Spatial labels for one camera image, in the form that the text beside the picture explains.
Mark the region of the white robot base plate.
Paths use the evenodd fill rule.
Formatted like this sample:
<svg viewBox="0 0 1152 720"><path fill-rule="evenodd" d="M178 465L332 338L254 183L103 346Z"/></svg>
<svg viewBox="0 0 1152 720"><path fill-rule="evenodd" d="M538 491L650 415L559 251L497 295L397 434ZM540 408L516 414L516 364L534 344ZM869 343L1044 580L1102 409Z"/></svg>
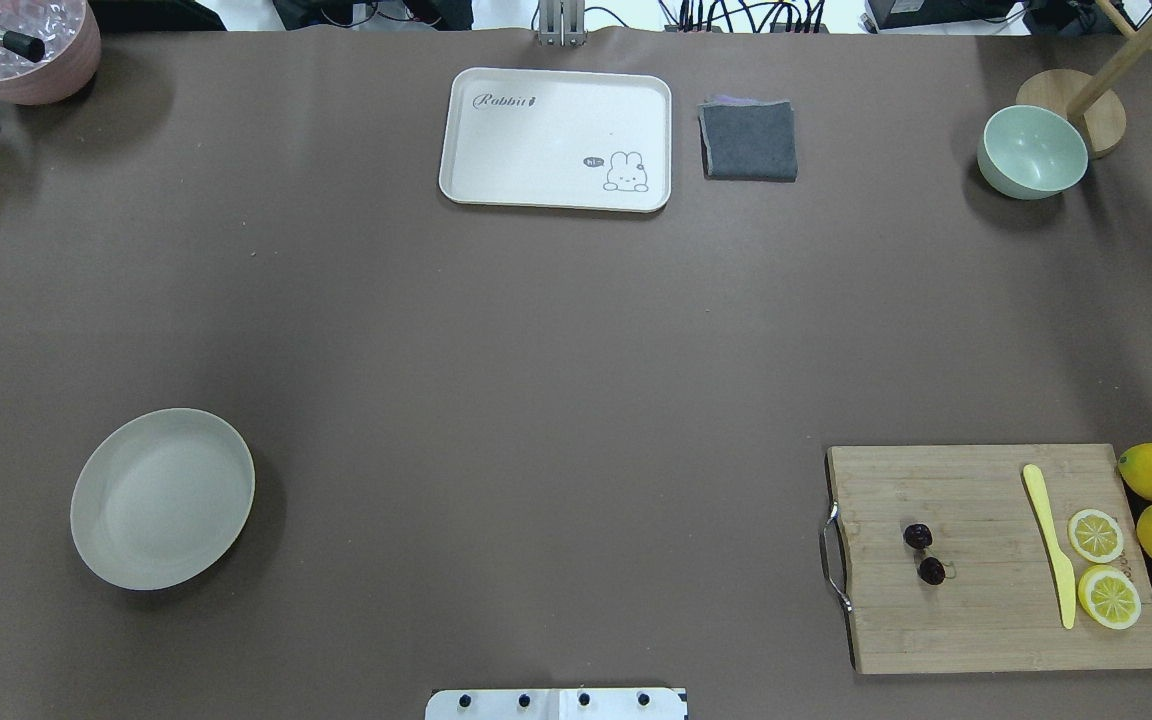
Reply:
<svg viewBox="0 0 1152 720"><path fill-rule="evenodd" d="M689 719L685 691L668 687L444 689L425 719Z"/></svg>

